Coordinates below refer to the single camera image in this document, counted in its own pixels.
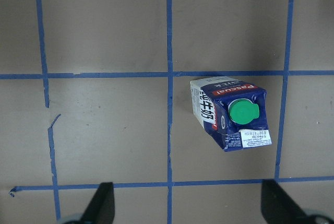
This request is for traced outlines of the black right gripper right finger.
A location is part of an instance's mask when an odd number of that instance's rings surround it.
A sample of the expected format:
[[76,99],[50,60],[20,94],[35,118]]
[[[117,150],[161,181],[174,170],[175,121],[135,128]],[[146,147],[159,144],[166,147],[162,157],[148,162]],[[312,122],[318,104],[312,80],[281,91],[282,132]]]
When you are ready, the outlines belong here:
[[266,223],[303,223],[308,218],[275,180],[262,181],[261,213]]

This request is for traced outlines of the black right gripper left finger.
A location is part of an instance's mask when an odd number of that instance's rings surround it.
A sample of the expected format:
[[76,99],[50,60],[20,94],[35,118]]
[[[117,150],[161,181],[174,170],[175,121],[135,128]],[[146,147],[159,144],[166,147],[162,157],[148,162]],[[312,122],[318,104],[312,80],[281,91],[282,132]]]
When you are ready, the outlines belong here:
[[80,223],[109,223],[115,218],[114,185],[112,182],[101,183],[86,210]]

